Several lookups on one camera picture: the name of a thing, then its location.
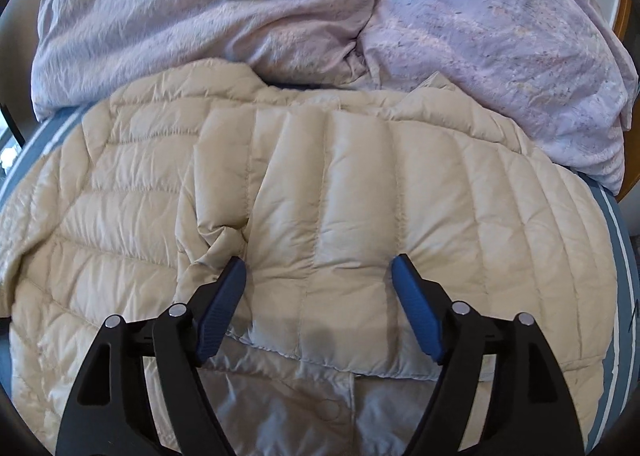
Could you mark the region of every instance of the blue rubber tip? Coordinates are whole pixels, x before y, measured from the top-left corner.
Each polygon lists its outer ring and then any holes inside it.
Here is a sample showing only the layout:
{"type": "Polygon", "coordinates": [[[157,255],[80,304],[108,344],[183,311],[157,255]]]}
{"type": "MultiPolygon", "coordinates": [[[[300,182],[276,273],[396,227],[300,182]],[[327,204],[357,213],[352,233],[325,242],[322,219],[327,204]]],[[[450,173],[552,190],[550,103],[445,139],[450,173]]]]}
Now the blue rubber tip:
{"type": "Polygon", "coordinates": [[[246,285],[246,267],[242,259],[236,258],[224,280],[218,280],[220,289],[212,299],[198,324],[196,358],[204,363],[218,352],[226,329],[236,312],[238,302],[246,285]]]}
{"type": "Polygon", "coordinates": [[[445,354],[442,345],[442,324],[420,290],[419,283],[422,279],[414,266],[407,262],[401,256],[392,261],[391,279],[394,288],[420,349],[436,362],[442,362],[445,354]]]}

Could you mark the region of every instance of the metal rivet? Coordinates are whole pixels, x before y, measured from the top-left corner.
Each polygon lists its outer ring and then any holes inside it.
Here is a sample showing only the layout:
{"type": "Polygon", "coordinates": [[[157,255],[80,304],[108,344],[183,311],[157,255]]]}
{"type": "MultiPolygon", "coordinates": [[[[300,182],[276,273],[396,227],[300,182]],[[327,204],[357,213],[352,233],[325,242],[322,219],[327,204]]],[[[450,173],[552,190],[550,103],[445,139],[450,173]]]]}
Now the metal rivet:
{"type": "Polygon", "coordinates": [[[533,315],[526,312],[519,314],[518,320],[525,326],[533,326],[536,323],[536,320],[533,318],[533,315]]]}
{"type": "Polygon", "coordinates": [[[458,315],[466,315],[471,311],[471,306],[464,301],[456,301],[451,305],[451,309],[458,315]]]}
{"type": "Polygon", "coordinates": [[[171,317],[181,317],[185,313],[187,313],[187,307],[181,302],[179,302],[178,304],[174,304],[173,306],[171,306],[171,308],[169,308],[169,315],[171,317]]]}
{"type": "Polygon", "coordinates": [[[118,324],[120,324],[120,316],[119,315],[109,315],[107,320],[104,322],[104,325],[107,328],[115,328],[118,324]]]}

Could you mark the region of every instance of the folded fabric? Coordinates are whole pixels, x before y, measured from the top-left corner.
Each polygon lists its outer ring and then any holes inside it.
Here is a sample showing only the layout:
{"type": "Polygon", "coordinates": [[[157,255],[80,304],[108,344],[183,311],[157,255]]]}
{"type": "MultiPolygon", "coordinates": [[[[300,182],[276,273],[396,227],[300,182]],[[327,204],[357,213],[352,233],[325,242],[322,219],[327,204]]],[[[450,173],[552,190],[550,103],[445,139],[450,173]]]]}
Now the folded fabric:
{"type": "Polygon", "coordinates": [[[618,192],[638,75],[595,0],[42,0],[38,118],[205,57],[264,80],[410,91],[443,72],[618,192]]]}

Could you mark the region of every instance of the striped bed sheet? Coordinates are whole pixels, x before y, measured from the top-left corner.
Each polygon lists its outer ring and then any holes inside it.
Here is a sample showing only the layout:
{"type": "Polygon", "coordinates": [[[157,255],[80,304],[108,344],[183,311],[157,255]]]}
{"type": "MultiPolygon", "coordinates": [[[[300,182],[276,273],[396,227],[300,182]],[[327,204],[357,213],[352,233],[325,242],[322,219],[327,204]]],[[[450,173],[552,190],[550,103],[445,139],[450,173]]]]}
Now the striped bed sheet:
{"type": "MultiPolygon", "coordinates": [[[[0,209],[31,165],[39,157],[49,154],[60,146],[89,108],[90,106],[65,108],[38,128],[0,188],[0,209]]],[[[618,274],[618,305],[611,344],[604,360],[604,391],[598,404],[596,420],[588,437],[587,451],[590,451],[615,423],[638,383],[640,283],[631,241],[615,198],[597,182],[585,175],[580,174],[580,176],[590,187],[593,197],[606,218],[618,274]]],[[[6,334],[3,341],[0,332],[0,383],[9,390],[9,382],[1,380],[3,373],[10,375],[10,366],[7,367],[10,364],[7,347],[6,334]]]]}

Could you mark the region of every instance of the beige quilted jacket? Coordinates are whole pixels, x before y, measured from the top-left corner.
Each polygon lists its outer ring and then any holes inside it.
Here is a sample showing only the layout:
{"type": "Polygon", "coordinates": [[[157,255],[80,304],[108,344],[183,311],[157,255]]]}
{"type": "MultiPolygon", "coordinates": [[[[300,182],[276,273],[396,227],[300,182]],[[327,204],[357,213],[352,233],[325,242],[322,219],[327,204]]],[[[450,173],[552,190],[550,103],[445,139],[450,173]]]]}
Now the beige quilted jacket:
{"type": "Polygon", "coordinates": [[[231,255],[246,291],[200,375],[239,455],[402,454],[438,368],[390,286],[400,252],[483,314],[535,315],[584,433],[602,392],[616,280],[596,202],[440,77],[410,94],[297,92],[206,60],[133,82],[38,161],[0,232],[13,398],[52,451],[105,317],[157,316],[231,255]]]}

